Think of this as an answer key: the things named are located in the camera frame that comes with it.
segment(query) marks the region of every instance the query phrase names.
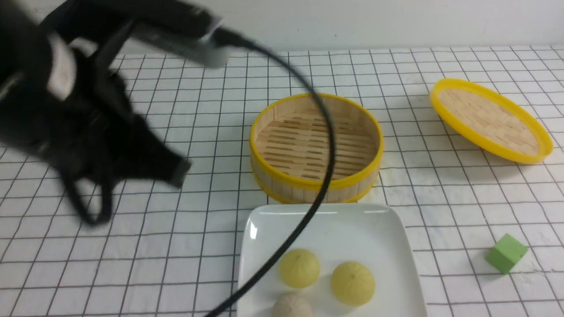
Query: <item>green block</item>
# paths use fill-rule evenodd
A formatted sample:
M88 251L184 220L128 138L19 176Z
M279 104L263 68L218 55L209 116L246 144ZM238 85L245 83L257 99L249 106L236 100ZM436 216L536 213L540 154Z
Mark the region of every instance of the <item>green block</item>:
M514 237L505 234L486 255L486 261L503 275L509 273L528 249Z

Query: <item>square plate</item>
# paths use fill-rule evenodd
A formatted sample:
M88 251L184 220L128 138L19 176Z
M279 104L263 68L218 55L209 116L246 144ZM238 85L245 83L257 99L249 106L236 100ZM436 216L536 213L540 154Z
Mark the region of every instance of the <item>square plate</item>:
M239 286L267 261L310 205L268 205L247 220ZM297 292L317 316L426 317L426 305L413 253L402 221L392 208L371 204L323 204L290 249L312 251L321 263L319 279L305 289L285 285L273 267L238 303L237 315L270 317L276 299ZM342 262L358 261L374 275L376 292L367 304L351 308L331 291L331 273Z

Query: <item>grid tablecloth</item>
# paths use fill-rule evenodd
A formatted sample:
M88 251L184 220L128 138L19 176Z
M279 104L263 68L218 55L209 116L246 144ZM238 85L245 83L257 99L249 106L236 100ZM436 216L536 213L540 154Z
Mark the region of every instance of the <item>grid tablecloth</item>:
M355 100L380 122L380 178L362 201L401 216L429 316L564 316L564 46L280 55L320 92ZM190 175L181 192L121 183L113 222L87 230L46 165L1 148L0 316L204 316L237 288L246 218L275 203L251 174L250 126L303 88L245 52L216 70L165 55L119 56L113 66L153 131L193 159ZM469 143L429 102L444 77L522 105L550 131L553 154L524 166ZM83 190L98 206L95 188ZM530 251L501 276L483 257L505 233Z

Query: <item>bamboo steamer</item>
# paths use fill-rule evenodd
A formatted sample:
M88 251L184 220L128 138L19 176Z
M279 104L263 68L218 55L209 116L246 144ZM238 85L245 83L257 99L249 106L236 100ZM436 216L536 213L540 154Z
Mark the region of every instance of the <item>bamboo steamer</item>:
M331 113L337 162L324 202L356 202L372 188L384 152L378 122L361 105L319 94ZM328 160L328 133L309 94L290 96L259 114L250 132L255 180L273 199L311 203L321 187Z

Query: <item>black cable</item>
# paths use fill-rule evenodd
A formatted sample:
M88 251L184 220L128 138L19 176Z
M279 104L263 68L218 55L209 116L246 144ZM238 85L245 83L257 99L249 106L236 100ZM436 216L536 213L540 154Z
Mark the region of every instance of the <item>black cable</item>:
M327 190L329 189L329 184L331 182L331 177L333 177L333 170L335 167L335 158L336 158L336 151L335 151L335 133L333 129L333 122L331 120L331 116L329 111L323 104L322 99L319 95L315 92L313 87L306 81L306 79L301 76L294 68L292 68L288 63L281 60L278 56L276 56L272 51L269 49L262 47L250 40L243 38L241 35L236 34L227 29L218 29L214 34L214 39L220 45L224 46L235 46L235 47L242 47L251 51L260 52L269 58L275 60L279 63L282 67L287 69L292 75L294 75L297 80L306 88L306 90L311 94L311 97L315 101L316 105L319 107L319 111L322 113L325 123L327 124L327 132L329 133L329 161L327 163L327 171L325 172L325 177L323 182L321 183L321 188L319 189L319 193L315 198L314 202L311 204L310 209L307 213L303 216L303 219L300 221L296 229L288 236L286 241L282 243L282 245L276 250L276 252L266 261L266 263L253 275L251 278L241 286L233 295L223 301L219 306L214 308L211 312L209 312L205 317L216 317L222 312L229 309L234 303L236 303L243 295L248 292L258 281L276 264L276 262L280 259L282 255L290 248L290 246L294 243L296 238L302 233L303 229L307 226L311 218L315 215L315 212L323 202L325 195L327 194Z

